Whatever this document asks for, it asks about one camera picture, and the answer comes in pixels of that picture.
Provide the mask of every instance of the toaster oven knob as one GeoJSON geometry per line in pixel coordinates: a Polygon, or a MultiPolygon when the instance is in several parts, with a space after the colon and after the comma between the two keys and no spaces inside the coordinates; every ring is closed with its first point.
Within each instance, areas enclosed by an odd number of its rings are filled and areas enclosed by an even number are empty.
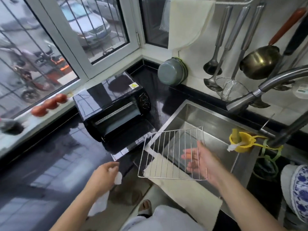
{"type": "Polygon", "coordinates": [[[146,102],[148,100],[148,97],[146,95],[143,95],[141,98],[140,98],[141,101],[143,102],[146,102]]]}
{"type": "Polygon", "coordinates": [[[148,109],[150,107],[150,102],[146,102],[142,106],[144,109],[148,109]]]}

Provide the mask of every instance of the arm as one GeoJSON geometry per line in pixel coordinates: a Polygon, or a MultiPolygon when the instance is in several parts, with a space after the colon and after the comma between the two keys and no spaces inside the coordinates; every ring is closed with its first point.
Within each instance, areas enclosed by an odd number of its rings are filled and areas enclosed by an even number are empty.
{"type": "MultiPolygon", "coordinates": [[[[208,174],[208,181],[215,186],[228,204],[242,231],[284,231],[277,220],[225,169],[220,161],[198,141],[200,173],[208,174]]],[[[198,156],[193,149],[193,161],[188,171],[198,170],[198,156]]],[[[191,150],[186,149],[182,158],[191,159],[191,150]]]]}
{"type": "Polygon", "coordinates": [[[65,210],[50,231],[79,230],[94,202],[112,188],[119,170],[118,165],[118,162],[109,162],[99,166],[93,172],[82,192],[65,210]]]}

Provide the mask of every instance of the kitchen faucet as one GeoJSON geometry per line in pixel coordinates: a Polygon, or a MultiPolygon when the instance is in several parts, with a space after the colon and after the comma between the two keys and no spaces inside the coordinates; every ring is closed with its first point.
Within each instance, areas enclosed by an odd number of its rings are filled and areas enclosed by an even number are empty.
{"type": "MultiPolygon", "coordinates": [[[[243,109],[246,109],[249,104],[252,104],[256,99],[259,99],[264,93],[274,88],[275,86],[283,84],[292,79],[305,76],[308,76],[308,65],[300,66],[279,73],[275,77],[261,83],[256,91],[250,92],[229,102],[226,105],[226,108],[229,112],[239,112],[243,109]]],[[[261,128],[260,132],[270,138],[270,140],[267,142],[269,147],[277,148],[286,143],[293,133],[303,128],[306,124],[308,124],[308,111],[301,115],[289,127],[279,133],[275,133],[272,130],[266,128],[261,128]]]]}

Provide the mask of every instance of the foot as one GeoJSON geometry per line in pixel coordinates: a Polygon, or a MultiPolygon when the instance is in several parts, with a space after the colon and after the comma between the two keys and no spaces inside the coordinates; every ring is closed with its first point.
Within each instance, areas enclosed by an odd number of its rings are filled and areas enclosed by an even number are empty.
{"type": "Polygon", "coordinates": [[[138,215],[149,215],[151,216],[153,214],[152,212],[152,204],[151,202],[146,199],[140,204],[138,209],[138,215]]]}

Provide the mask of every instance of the bottle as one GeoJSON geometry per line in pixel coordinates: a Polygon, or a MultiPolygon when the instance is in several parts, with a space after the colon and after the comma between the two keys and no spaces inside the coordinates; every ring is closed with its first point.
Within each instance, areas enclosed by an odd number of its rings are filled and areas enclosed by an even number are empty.
{"type": "Polygon", "coordinates": [[[9,135],[19,135],[24,127],[18,121],[8,118],[0,118],[0,130],[9,135]]]}

